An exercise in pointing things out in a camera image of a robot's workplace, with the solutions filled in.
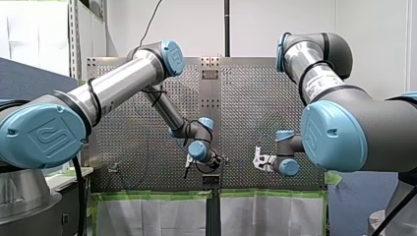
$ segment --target perforated metal panel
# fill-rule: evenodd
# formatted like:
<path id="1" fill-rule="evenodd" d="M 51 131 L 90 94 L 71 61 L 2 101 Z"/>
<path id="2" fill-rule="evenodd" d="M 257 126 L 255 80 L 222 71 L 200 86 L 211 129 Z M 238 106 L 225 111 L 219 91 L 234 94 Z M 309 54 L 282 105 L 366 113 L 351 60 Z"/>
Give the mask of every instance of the perforated metal panel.
<path id="1" fill-rule="evenodd" d="M 229 159 L 222 188 L 320 189 L 324 174 L 304 154 L 297 155 L 300 173 L 292 178 L 252 164 L 257 141 L 262 153 L 275 154 L 277 130 L 299 133 L 303 105 L 296 86 L 269 58 L 222 58 L 221 65 L 220 148 Z"/>
<path id="2" fill-rule="evenodd" d="M 163 84 L 184 117 L 205 115 L 220 127 L 219 153 L 228 159 L 222 168 L 222 188 L 319 190 L 324 175 L 306 157 L 297 157 L 301 172 L 294 178 L 265 173 L 252 164 L 257 140 L 261 138 L 263 153 L 274 154 L 276 130 L 299 131 L 302 104 L 296 87 L 275 71 L 274 59 L 220 58 L 215 67 L 220 76 L 212 81 L 211 92 L 205 89 L 209 81 L 201 78 L 207 69 L 202 60 L 206 58 L 187 58 L 184 73 Z M 124 62 L 124 58 L 90 58 L 89 76 L 101 76 Z M 202 188 L 196 168 L 183 179 L 183 141 L 168 135 L 166 124 L 141 93 L 104 117 L 95 138 L 92 149 L 102 158 L 92 178 L 95 192 Z"/>

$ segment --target white wall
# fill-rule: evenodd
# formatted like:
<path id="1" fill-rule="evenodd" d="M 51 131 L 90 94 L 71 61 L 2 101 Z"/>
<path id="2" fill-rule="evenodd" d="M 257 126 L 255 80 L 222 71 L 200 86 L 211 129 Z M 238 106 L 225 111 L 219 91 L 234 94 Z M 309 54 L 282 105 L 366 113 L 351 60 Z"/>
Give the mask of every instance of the white wall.
<path id="1" fill-rule="evenodd" d="M 417 90 L 417 2 L 409 1 L 409 34 L 408 34 L 408 69 L 409 69 L 409 80 L 410 90 Z"/>
<path id="2" fill-rule="evenodd" d="M 126 56 L 139 46 L 157 0 L 107 0 L 107 55 Z M 144 44 L 173 39 L 185 56 L 224 51 L 222 0 L 162 1 Z"/>
<path id="3" fill-rule="evenodd" d="M 107 0 L 107 55 L 139 45 L 157 0 Z M 335 30 L 335 0 L 231 0 L 231 56 L 274 57 L 286 31 Z M 223 0 L 162 1 L 144 43 L 176 40 L 185 56 L 224 55 Z"/>
<path id="4" fill-rule="evenodd" d="M 230 9 L 232 57 L 275 57 L 287 31 L 335 31 L 335 0 L 231 0 Z"/>
<path id="5" fill-rule="evenodd" d="M 337 32 L 350 44 L 354 67 L 347 82 L 384 99 L 406 90 L 409 0 L 337 0 Z"/>

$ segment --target blue joint cap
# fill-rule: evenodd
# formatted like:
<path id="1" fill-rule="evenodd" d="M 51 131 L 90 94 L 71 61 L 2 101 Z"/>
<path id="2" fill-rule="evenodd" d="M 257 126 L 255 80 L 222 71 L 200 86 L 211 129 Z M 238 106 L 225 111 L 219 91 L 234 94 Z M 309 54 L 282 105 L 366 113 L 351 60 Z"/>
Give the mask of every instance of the blue joint cap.
<path id="1" fill-rule="evenodd" d="M 21 168 L 50 168 L 75 157 L 86 127 L 72 109 L 57 104 L 22 107 L 0 122 L 0 159 Z"/>
<path id="2" fill-rule="evenodd" d="M 285 43 L 285 39 L 291 35 L 291 33 L 286 32 L 285 34 L 283 34 L 280 38 L 279 38 L 279 42 L 278 45 L 276 46 L 276 61 L 275 61 L 275 66 L 276 66 L 276 71 L 277 72 L 285 72 L 284 70 L 284 52 L 283 52 L 283 47 L 284 47 L 284 43 Z"/>
<path id="3" fill-rule="evenodd" d="M 355 117 L 337 103 L 308 105 L 301 117 L 303 147 L 311 161 L 327 170 L 360 170 L 368 156 L 365 134 Z"/>
<path id="4" fill-rule="evenodd" d="M 417 91 L 408 91 L 408 92 L 405 92 L 402 96 L 408 96 L 408 97 L 417 99 Z"/>
<path id="5" fill-rule="evenodd" d="M 279 163 L 278 172 L 283 176 L 295 176 L 300 171 L 300 165 L 293 158 L 286 158 Z"/>
<path id="6" fill-rule="evenodd" d="M 205 125 L 207 128 L 209 129 L 213 129 L 214 128 L 214 121 L 212 121 L 209 118 L 206 117 L 202 117 L 199 119 L 200 123 L 202 123 L 203 125 Z"/>
<path id="7" fill-rule="evenodd" d="M 284 141 L 287 139 L 291 139 L 292 137 L 294 137 L 294 131 L 290 131 L 290 130 L 276 131 L 275 141 L 280 142 L 280 141 Z"/>
<path id="8" fill-rule="evenodd" d="M 168 74 L 171 77 L 181 75 L 184 70 L 184 56 L 178 44 L 172 40 L 163 40 L 161 49 L 163 62 Z"/>
<path id="9" fill-rule="evenodd" d="M 204 160 L 207 152 L 205 144 L 200 141 L 194 141 L 188 146 L 188 154 L 197 161 Z"/>

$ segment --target robot arm logo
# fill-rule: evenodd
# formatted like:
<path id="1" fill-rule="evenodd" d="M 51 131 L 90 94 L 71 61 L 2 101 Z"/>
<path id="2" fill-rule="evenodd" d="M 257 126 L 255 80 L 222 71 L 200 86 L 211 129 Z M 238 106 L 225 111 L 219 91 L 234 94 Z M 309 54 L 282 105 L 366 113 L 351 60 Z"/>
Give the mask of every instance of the robot arm logo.
<path id="1" fill-rule="evenodd" d="M 52 119 L 44 123 L 30 131 L 30 137 L 48 158 L 52 158 L 76 141 L 63 119 Z"/>

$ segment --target metal stand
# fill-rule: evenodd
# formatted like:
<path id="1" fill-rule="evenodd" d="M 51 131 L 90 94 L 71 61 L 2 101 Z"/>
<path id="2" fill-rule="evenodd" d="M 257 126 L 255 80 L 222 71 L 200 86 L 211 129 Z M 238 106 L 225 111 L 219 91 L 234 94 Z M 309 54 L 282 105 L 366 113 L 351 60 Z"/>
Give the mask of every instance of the metal stand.
<path id="1" fill-rule="evenodd" d="M 206 202 L 206 236 L 221 236 L 219 174 L 203 175 L 203 190 L 211 190 Z"/>

